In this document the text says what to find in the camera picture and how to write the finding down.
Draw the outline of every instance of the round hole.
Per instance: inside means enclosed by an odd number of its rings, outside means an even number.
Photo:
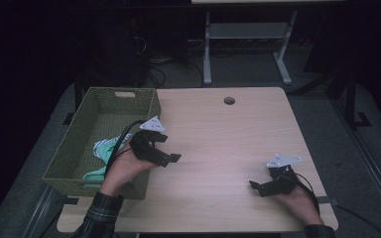
[[[227,105],[233,105],[235,102],[236,102],[236,100],[234,100],[234,98],[232,98],[232,97],[225,97],[224,98],[224,103]]]

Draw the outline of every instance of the basket handle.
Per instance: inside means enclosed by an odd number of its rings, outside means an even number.
[[[101,188],[101,184],[95,184],[95,183],[85,184],[83,188],[91,188],[91,189]]]
[[[117,97],[136,98],[135,92],[131,91],[115,91],[114,95]]]

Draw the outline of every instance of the green wicker basket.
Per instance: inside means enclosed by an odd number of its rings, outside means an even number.
[[[43,180],[63,194],[95,196],[101,181],[82,179],[86,173],[105,166],[92,154],[94,142],[119,136],[132,122],[160,113],[156,89],[90,87]],[[126,199],[144,199],[149,173],[143,172],[125,184],[120,195]]]

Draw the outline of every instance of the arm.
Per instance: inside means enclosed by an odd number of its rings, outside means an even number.
[[[118,196],[120,188],[143,171],[156,165],[138,160],[129,142],[118,152],[119,156],[107,173],[100,191],[95,195],[83,223],[73,233],[73,238],[112,237],[114,225],[122,207],[123,197]]]
[[[287,206],[290,212],[305,224],[305,234],[308,238],[335,237],[333,229],[324,225],[314,203],[299,186],[290,194],[280,193],[274,195],[274,198]]]

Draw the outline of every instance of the wooden table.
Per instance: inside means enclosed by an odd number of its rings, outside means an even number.
[[[182,154],[176,164],[151,170],[144,200],[125,200],[118,232],[290,232],[302,224],[271,197],[249,184],[270,181],[265,164],[275,154],[302,157],[293,165],[317,196],[326,196],[292,108],[281,88],[158,90],[161,121],[169,136],[157,144]],[[235,103],[227,105],[225,97]],[[73,232],[92,198],[65,205],[58,223]],[[337,228],[329,203],[320,205],[325,224]]]

